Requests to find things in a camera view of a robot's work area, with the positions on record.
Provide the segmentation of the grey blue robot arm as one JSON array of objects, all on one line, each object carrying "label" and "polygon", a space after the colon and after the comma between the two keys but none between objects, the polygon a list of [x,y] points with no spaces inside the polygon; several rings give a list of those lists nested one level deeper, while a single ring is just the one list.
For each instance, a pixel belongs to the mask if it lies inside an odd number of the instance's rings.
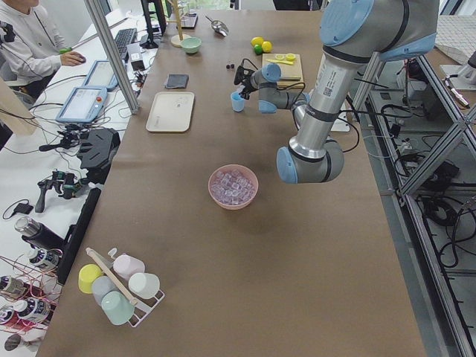
[{"label": "grey blue robot arm", "polygon": [[259,96],[259,110],[292,112],[296,136],[277,151],[277,171],[288,184],[332,181],[342,171],[344,154],[330,137],[332,125],[357,70],[374,53],[395,61],[428,53],[437,36],[438,1],[331,1],[321,20],[322,69],[311,94],[279,89],[275,63],[253,71],[238,67],[234,82],[240,97]]}]

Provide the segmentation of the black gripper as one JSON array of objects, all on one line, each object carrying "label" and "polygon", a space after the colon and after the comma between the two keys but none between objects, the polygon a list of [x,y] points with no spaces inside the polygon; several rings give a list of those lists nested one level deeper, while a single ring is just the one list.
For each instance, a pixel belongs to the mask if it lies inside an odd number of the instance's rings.
[{"label": "black gripper", "polygon": [[239,65],[236,69],[234,85],[244,87],[240,95],[245,100],[248,100],[250,98],[250,94],[255,91],[255,87],[253,87],[251,83],[253,74],[254,70],[245,68],[243,65]]}]

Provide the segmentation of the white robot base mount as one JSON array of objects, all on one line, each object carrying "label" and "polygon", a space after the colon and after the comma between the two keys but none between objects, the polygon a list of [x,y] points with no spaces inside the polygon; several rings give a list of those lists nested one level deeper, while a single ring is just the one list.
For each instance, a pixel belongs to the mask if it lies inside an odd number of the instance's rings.
[{"label": "white robot base mount", "polygon": [[349,132],[350,125],[348,123],[347,113],[345,112],[345,106],[341,107],[341,111],[338,115],[338,118],[335,120],[332,125],[331,132]]}]

